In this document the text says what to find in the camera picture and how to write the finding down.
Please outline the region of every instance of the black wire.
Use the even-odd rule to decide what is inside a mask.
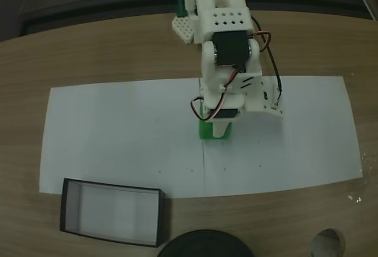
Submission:
[[[255,24],[258,26],[259,31],[262,31],[259,22],[254,18],[254,16],[251,15],[250,17],[255,22]],[[265,42],[265,37],[264,37],[263,34],[261,35],[261,38]],[[281,94],[282,94],[281,77],[279,76],[277,64],[276,64],[276,61],[274,60],[274,56],[273,56],[273,53],[272,53],[271,48],[269,47],[269,45],[266,46],[266,49],[268,51],[269,57],[271,58],[272,65],[273,65],[273,68],[274,68],[274,72],[276,73],[277,85],[278,85],[278,90],[279,90],[279,95],[278,95],[277,101],[279,101],[279,98],[281,97]]]
[[[254,18],[254,16],[252,16],[252,14],[251,14],[250,17],[251,17],[251,19],[255,22],[255,24],[258,26],[259,31],[262,31],[259,22]],[[261,35],[261,37],[262,37],[262,40],[265,42],[265,37],[264,37],[264,35]],[[280,97],[281,97],[281,94],[282,94],[282,82],[281,82],[281,77],[279,76],[279,72],[278,72],[277,64],[276,64],[276,61],[274,60],[274,56],[273,56],[273,53],[272,53],[271,48],[269,47],[269,45],[266,46],[266,49],[268,50],[268,54],[269,54],[269,57],[271,58],[271,62],[272,62],[273,68],[274,68],[274,72],[276,73],[277,85],[278,85],[278,90],[279,90],[279,95],[278,95],[278,97],[277,97],[277,102],[278,102],[279,99],[280,99]]]

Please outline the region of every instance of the red wire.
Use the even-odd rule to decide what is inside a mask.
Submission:
[[[194,105],[194,102],[196,102],[198,100],[203,100],[204,99],[203,96],[197,96],[195,99],[193,99],[190,102],[190,107],[192,108],[196,117],[199,118],[199,120],[208,121],[208,120],[213,119],[218,114],[218,112],[221,110],[221,108],[223,106],[224,101],[226,100],[227,86],[235,79],[235,77],[236,77],[236,75],[238,74],[239,71],[240,71],[240,69],[234,69],[231,72],[228,81],[226,82],[226,84],[224,84],[224,92],[221,94],[220,99],[217,103],[217,106],[215,107],[214,111],[211,114],[208,115],[208,117],[203,118]]]

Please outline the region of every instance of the wooden table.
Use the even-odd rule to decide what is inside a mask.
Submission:
[[[312,238],[333,228],[345,241],[344,256],[377,256],[377,23],[299,12],[259,11],[255,17],[273,34],[281,75],[344,77],[364,178],[275,193],[174,199],[172,237],[218,229],[241,238],[256,256],[307,256]],[[51,87],[200,75],[200,50],[171,31],[172,18],[113,19],[0,43],[1,256],[157,255],[160,249],[59,232],[60,196],[38,193],[38,181]],[[265,74],[273,74],[266,53],[262,64]]]

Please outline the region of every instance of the round hole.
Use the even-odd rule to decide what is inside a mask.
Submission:
[[[308,257],[342,257],[344,251],[343,235],[335,229],[325,229],[311,241]]]

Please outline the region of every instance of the white connector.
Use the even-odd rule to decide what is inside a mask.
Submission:
[[[194,31],[188,17],[175,17],[172,21],[172,29],[186,44],[192,43]]]

